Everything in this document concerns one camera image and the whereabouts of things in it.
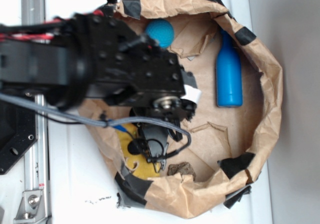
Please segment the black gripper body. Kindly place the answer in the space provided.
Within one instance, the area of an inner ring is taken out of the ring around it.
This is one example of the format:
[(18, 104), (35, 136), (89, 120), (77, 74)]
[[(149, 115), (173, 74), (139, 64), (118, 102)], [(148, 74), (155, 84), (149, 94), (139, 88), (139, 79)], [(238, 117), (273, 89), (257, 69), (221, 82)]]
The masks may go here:
[(185, 95), (159, 98), (151, 104), (151, 108), (135, 107), (129, 115), (159, 118), (178, 127), (181, 121), (190, 121), (195, 115), (202, 92), (197, 87), (193, 73), (183, 71), (182, 78)]

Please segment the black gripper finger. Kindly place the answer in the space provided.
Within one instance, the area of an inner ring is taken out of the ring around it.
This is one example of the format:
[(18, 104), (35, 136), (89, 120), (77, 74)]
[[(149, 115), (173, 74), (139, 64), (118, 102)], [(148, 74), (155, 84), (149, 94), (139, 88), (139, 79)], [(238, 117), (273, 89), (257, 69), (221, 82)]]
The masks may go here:
[(132, 155), (142, 155), (145, 159), (149, 158), (149, 145), (147, 139), (140, 134), (140, 130), (136, 129), (133, 133), (127, 131), (131, 138), (127, 146), (127, 150)]
[(167, 161), (164, 156), (167, 154), (169, 144), (167, 142), (167, 128), (147, 125), (143, 128), (143, 136), (146, 139), (147, 162), (153, 164), (154, 171), (160, 173), (166, 167)]

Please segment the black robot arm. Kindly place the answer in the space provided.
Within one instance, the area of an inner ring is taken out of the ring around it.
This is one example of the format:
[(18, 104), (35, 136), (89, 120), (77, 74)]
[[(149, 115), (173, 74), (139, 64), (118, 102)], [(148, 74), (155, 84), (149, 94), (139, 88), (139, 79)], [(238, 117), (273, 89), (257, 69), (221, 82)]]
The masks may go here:
[(124, 129), (139, 124), (135, 148), (162, 163), (166, 137), (190, 134), (180, 122), (197, 108), (192, 73), (149, 35), (97, 10), (69, 19), (0, 28), (0, 172), (36, 141), (36, 115)]

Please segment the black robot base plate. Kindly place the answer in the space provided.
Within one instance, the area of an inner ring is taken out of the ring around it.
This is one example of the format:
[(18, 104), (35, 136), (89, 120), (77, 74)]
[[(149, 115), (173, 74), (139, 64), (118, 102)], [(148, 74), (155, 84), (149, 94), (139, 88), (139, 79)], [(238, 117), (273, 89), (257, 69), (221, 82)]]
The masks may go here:
[(0, 174), (5, 175), (37, 141), (34, 111), (0, 102)]

